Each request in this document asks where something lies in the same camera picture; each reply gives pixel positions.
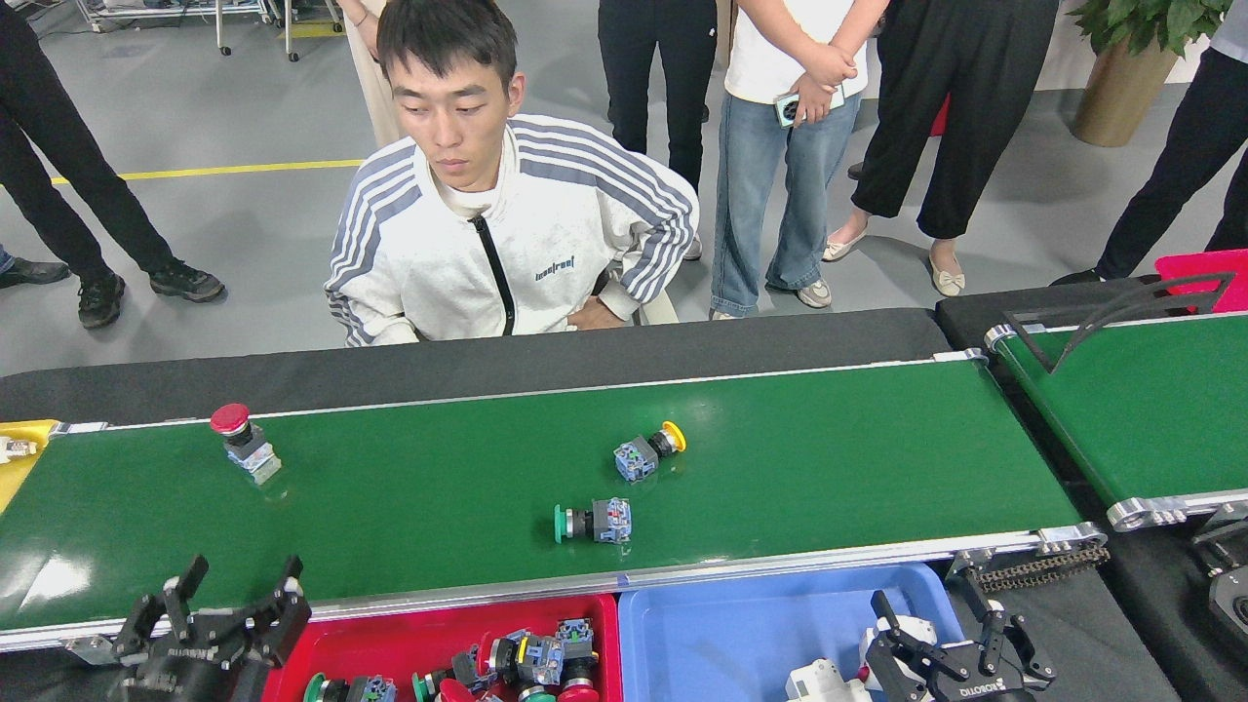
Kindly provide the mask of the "person's left hand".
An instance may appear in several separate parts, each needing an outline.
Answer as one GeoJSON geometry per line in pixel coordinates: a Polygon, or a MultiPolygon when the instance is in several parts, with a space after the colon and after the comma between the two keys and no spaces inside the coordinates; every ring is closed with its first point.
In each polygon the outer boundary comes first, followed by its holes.
{"type": "Polygon", "coordinates": [[[800,75],[790,89],[790,92],[797,94],[799,97],[794,127],[824,120],[831,110],[832,96],[837,89],[837,84],[827,82],[825,79],[814,77],[807,72],[800,75]]]}
{"type": "Polygon", "coordinates": [[[614,311],[600,297],[590,296],[585,304],[574,314],[567,316],[567,325],[573,326],[579,332],[589,330],[620,329],[625,320],[615,315],[614,311]]]}

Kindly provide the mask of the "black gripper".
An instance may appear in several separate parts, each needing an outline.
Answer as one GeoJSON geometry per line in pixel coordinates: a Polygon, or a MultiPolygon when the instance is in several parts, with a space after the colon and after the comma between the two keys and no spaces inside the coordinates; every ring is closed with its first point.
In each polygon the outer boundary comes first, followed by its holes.
{"type": "Polygon", "coordinates": [[[303,562],[290,556],[285,573],[267,600],[237,610],[245,640],[203,647],[191,622],[188,601],[196,595],[208,563],[196,555],[183,575],[166,580],[160,595],[139,597],[114,643],[114,653],[129,671],[114,685],[109,701],[227,701],[250,661],[282,668],[311,617],[298,576],[303,562]],[[154,640],[158,620],[168,617],[171,631],[154,640]]]}
{"type": "Polygon", "coordinates": [[[927,620],[896,616],[885,592],[876,590],[871,607],[877,626],[866,635],[862,658],[869,667],[869,688],[882,690],[887,700],[936,701],[1035,701],[1027,688],[1046,688],[1056,672],[1035,648],[1025,617],[988,600],[971,573],[956,573],[951,587],[962,595],[981,625],[975,643],[951,648],[963,681],[943,675],[945,652],[927,620]]]}

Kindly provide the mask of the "person's right hand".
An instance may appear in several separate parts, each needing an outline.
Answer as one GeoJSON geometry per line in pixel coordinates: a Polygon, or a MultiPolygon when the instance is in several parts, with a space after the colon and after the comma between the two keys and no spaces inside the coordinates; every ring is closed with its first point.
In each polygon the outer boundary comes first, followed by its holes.
{"type": "Polygon", "coordinates": [[[814,85],[825,92],[859,74],[855,50],[847,45],[810,42],[799,50],[797,62],[805,67],[814,85]]]}

